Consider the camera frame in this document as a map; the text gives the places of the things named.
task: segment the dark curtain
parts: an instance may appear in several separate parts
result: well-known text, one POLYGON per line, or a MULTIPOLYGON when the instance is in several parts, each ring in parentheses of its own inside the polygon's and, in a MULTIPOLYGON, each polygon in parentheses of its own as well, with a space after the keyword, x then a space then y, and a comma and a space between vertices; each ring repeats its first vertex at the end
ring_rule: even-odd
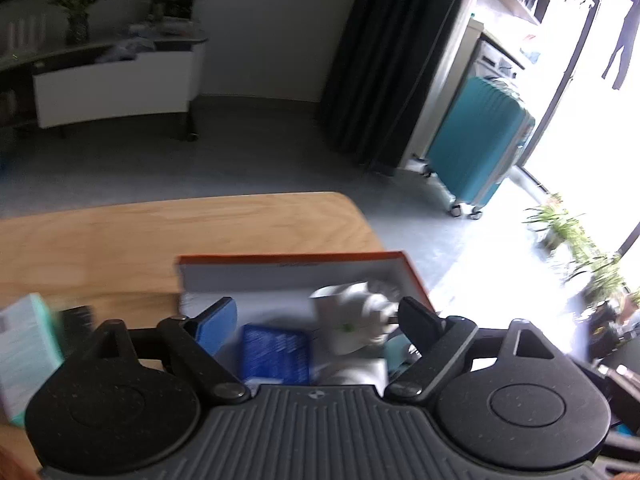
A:
POLYGON ((333 149, 396 168, 461 1, 355 1, 318 110, 333 149))

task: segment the teal box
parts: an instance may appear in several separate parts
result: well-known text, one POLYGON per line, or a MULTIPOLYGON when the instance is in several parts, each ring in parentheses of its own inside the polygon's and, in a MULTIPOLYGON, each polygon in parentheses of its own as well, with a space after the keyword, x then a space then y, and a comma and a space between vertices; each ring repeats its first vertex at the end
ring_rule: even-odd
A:
POLYGON ((63 361, 53 318, 39 294, 0 310, 0 356, 2 410, 22 427, 31 397, 63 361))

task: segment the white object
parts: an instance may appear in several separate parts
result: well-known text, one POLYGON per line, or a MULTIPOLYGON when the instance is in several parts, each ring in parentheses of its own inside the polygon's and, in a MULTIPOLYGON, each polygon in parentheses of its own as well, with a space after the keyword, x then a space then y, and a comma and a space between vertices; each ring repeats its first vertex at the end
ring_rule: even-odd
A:
POLYGON ((390 318, 398 304, 372 294, 367 283, 325 286, 311 295, 318 324, 329 350, 345 355, 370 344, 384 344, 398 327, 390 318))
POLYGON ((347 358, 335 361, 320 371, 319 386, 373 384, 380 397, 388 383, 386 360, 347 358))
POLYGON ((135 60, 35 75, 38 126, 187 112, 196 97, 204 43, 190 51, 143 52, 135 60))

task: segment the white bottle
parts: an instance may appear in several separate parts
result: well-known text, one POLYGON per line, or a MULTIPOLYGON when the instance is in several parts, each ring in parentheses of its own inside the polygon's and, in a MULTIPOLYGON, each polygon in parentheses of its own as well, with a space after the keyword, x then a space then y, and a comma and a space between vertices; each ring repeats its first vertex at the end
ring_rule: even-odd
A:
POLYGON ((369 292, 366 282, 326 286, 316 290, 311 300, 324 341, 335 355, 382 345, 398 326, 398 304, 369 292))

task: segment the hanging clothes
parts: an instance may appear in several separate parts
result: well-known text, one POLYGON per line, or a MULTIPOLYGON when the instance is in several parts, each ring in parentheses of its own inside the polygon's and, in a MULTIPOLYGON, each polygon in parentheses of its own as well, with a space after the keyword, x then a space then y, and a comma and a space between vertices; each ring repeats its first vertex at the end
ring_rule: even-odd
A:
POLYGON ((616 59, 616 54, 620 49, 622 49, 622 52, 620 53, 620 67, 618 68, 618 75, 616 76, 612 86, 614 90, 620 90, 622 83, 625 81, 626 72, 629 70, 629 64, 631 63, 631 55, 634 51, 634 43, 636 42, 636 34, 638 33, 639 24, 640 4, 636 1, 625 16, 625 21, 622 23, 622 30, 620 30, 616 47, 613 49, 613 53, 609 58, 609 63, 602 73, 602 78, 605 79, 613 61, 616 59))
POLYGON ((616 54, 622 49, 622 53, 620 53, 620 67, 618 68, 618 75, 616 76, 616 80, 612 86, 615 90, 620 90, 622 83, 625 81, 626 72, 629 69, 629 63, 631 62, 631 54, 634 50, 636 34, 638 33, 638 24, 640 23, 640 0, 631 1, 634 2, 634 4, 626 14, 616 47, 613 49, 609 58, 609 63, 607 64, 605 71, 602 73, 602 78, 606 78, 611 65, 616 59, 616 54))

